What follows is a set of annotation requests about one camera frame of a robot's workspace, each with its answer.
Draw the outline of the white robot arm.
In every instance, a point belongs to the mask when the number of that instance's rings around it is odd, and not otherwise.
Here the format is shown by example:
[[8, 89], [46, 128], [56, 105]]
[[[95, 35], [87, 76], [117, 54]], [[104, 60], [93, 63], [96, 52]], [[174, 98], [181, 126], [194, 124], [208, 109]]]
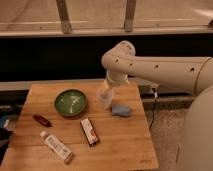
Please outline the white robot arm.
[[213, 171], [213, 57], [139, 57], [131, 42], [121, 41], [101, 63], [106, 90], [135, 76], [195, 95], [185, 116], [175, 171]]

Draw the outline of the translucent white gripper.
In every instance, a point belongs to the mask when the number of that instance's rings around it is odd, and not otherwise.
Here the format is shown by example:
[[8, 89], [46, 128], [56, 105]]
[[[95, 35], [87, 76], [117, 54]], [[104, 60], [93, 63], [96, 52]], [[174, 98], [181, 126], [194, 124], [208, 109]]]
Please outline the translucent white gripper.
[[104, 80], [98, 88], [97, 97], [105, 109], [108, 109], [112, 104], [114, 97], [114, 89]]

